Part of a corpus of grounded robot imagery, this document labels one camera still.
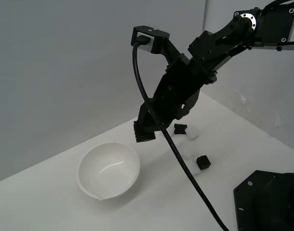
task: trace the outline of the black block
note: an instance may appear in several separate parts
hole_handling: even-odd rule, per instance
[[[210,167],[211,163],[206,155],[197,158],[196,163],[200,170],[204,170]]]
[[[186,124],[175,124],[175,134],[186,134],[185,129],[187,128]]]

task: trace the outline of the table surface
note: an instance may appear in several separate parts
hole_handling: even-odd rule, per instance
[[[133,121],[0,181],[0,231],[219,231],[161,134],[136,143]],[[294,151],[201,94],[180,123],[201,136],[173,137],[207,155],[211,167],[195,178],[231,231],[237,230],[233,189],[255,170],[294,172]],[[137,182],[124,195],[98,201],[76,183],[80,159],[101,142],[121,141],[140,156]]]

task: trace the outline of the white wall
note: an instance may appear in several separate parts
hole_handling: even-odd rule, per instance
[[[204,29],[216,32],[235,11],[270,2],[207,0]],[[217,79],[202,91],[294,149],[294,51],[244,51],[219,69]]]
[[[205,0],[0,0],[0,180],[136,117],[133,27],[167,31],[186,51],[204,10]],[[153,93],[165,59],[141,51],[139,62]]]

